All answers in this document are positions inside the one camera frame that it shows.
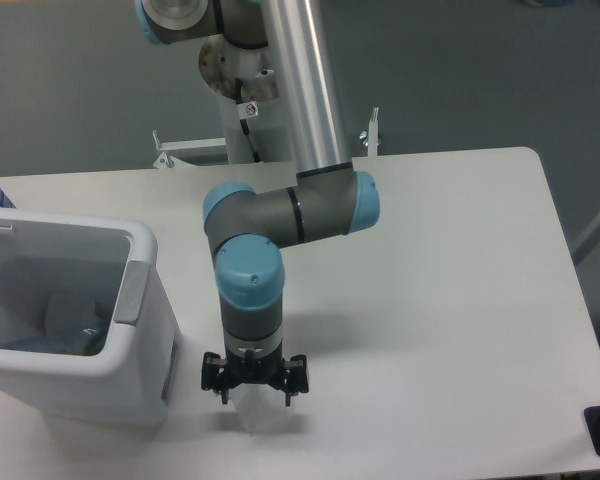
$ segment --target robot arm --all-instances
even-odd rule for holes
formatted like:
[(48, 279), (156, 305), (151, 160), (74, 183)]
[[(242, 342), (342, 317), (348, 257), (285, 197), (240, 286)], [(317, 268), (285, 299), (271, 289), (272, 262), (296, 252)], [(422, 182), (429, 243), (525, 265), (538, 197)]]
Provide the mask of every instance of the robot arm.
[[(346, 148), (318, 2), (214, 0), (202, 12), (206, 1), (137, 1), (151, 28), (158, 24), (155, 33), (163, 41), (172, 33), (161, 29), (174, 27), (170, 22), (177, 11), (183, 15), (174, 34), (178, 38), (212, 31), (223, 33), (233, 46), (240, 43), (238, 48), (269, 43), (298, 166), (297, 185), (256, 194), (249, 185), (226, 183), (205, 198), (204, 229), (220, 296), (226, 359), (205, 354), (202, 388), (227, 403), (228, 391), (241, 383), (268, 384), (284, 391), (289, 405), (292, 396), (308, 392), (309, 384), (306, 356), (290, 361), (282, 356), (285, 273), (279, 249), (369, 228), (380, 215), (373, 178), (354, 171)], [(194, 17), (199, 22), (190, 25)], [(250, 24), (247, 18), (259, 20)]]
[(135, 0), (148, 39), (171, 44), (222, 34), (239, 48), (267, 45), (260, 5), (249, 0)]

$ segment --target plastic bin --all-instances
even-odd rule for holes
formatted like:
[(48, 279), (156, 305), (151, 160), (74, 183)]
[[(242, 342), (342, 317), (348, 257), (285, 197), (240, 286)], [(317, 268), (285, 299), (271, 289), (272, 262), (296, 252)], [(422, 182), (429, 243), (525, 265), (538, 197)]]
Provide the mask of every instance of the plastic bin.
[[(156, 424), (181, 333), (158, 276), (157, 241), (139, 222), (0, 209), (0, 390), (43, 413)], [(13, 351), (44, 336), (50, 296), (95, 301), (110, 320), (92, 356)]]

